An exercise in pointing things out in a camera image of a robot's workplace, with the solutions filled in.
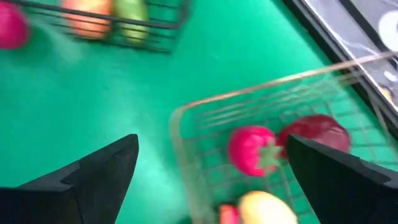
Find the wire basket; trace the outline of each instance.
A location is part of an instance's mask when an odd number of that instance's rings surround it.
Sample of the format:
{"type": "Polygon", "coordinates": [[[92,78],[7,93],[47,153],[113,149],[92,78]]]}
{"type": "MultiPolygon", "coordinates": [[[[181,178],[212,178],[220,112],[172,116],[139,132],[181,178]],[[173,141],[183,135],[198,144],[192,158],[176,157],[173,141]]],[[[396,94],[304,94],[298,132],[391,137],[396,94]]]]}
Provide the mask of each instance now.
{"type": "Polygon", "coordinates": [[[147,49],[155,52],[170,53],[178,42],[180,31],[187,20],[190,0],[150,0],[146,1],[148,21],[137,21],[117,16],[106,16],[90,12],[76,11],[61,7],[63,0],[7,0],[24,7],[31,16],[38,16],[49,24],[60,29],[61,32],[78,39],[96,41],[120,47],[147,49]],[[82,18],[71,18],[67,14],[98,18],[109,21],[111,30],[106,31],[105,38],[98,40],[82,36],[77,30],[92,33],[104,31],[90,30],[71,25],[70,21],[87,22],[99,26],[109,26],[105,22],[90,21],[82,18]],[[143,37],[129,35],[126,30],[146,33],[143,37]]]}
{"type": "Polygon", "coordinates": [[[364,64],[377,69],[378,60],[391,56],[388,52],[338,63],[177,109],[170,134],[193,223],[218,223],[217,206],[236,203],[250,190],[265,190],[281,198],[301,224],[319,223],[288,162],[266,177],[245,176],[229,163],[228,138],[240,126],[263,125],[278,133],[301,116],[328,114],[350,133],[354,155],[398,170],[397,144],[381,114],[381,100],[375,100],[380,98],[368,93],[370,108],[352,88],[367,76],[360,69],[364,64]]]}

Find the green table surface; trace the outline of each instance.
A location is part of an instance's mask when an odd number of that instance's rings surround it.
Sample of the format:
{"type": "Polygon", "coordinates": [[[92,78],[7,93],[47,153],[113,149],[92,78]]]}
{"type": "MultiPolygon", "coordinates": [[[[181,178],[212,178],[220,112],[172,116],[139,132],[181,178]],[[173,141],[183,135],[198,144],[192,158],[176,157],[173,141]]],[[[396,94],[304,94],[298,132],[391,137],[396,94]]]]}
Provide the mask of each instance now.
{"type": "Polygon", "coordinates": [[[0,185],[15,187],[129,133],[136,171],[117,223],[185,223],[187,198],[169,139],[184,103],[328,64],[280,0],[200,0],[171,55],[38,33],[0,52],[0,185]]]}

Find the orange object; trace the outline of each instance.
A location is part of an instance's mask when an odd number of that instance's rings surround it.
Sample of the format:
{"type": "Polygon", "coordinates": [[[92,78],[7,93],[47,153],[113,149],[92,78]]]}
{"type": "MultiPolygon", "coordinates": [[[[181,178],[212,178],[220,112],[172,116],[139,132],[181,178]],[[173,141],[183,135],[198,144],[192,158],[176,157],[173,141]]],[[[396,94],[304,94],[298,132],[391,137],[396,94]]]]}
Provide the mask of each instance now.
{"type": "MultiPolygon", "coordinates": [[[[83,12],[110,15],[111,0],[63,0],[62,7],[83,12]]],[[[108,33],[111,23],[106,19],[66,14],[75,34],[88,39],[102,39],[108,33]]]]}
{"type": "Polygon", "coordinates": [[[220,224],[239,224],[238,209],[233,205],[221,205],[220,224]]]}

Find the gold wire basket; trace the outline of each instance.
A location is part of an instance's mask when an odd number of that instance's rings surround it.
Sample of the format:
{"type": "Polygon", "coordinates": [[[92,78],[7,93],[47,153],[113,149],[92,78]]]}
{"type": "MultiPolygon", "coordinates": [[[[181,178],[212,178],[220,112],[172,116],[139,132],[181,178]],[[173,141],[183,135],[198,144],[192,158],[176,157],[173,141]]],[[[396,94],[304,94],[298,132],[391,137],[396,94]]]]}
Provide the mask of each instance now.
{"type": "Polygon", "coordinates": [[[235,203],[250,190],[264,190],[281,198],[301,224],[319,223],[288,162],[266,177],[247,177],[229,163],[228,138],[240,126],[259,124],[278,133],[301,116],[328,114],[350,133],[354,155],[398,170],[397,143],[384,121],[381,98],[367,92],[369,107],[352,87],[364,77],[374,82],[361,68],[377,69],[378,61],[393,56],[386,52],[338,63],[177,109],[170,121],[170,134],[193,223],[218,223],[217,206],[235,203]]]}

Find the black wire basket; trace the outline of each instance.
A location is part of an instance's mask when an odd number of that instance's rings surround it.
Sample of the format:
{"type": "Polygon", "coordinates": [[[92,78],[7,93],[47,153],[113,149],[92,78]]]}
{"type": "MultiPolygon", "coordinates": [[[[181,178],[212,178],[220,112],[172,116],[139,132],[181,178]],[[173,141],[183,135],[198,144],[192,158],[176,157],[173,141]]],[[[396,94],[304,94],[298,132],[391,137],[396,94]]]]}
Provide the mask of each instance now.
{"type": "Polygon", "coordinates": [[[78,39],[162,53],[170,53],[177,44],[190,6],[190,0],[147,0],[145,5],[148,19],[138,21],[67,9],[62,7],[63,0],[7,1],[22,6],[29,15],[40,16],[40,19],[57,27],[61,32],[78,39]],[[96,22],[93,18],[105,22],[96,22]],[[107,31],[89,30],[75,27],[71,25],[71,21],[111,27],[107,28],[109,29],[107,31]],[[142,35],[132,36],[126,32],[127,30],[142,33],[142,35]],[[89,38],[82,35],[84,32],[106,34],[103,34],[103,38],[89,38]]]}

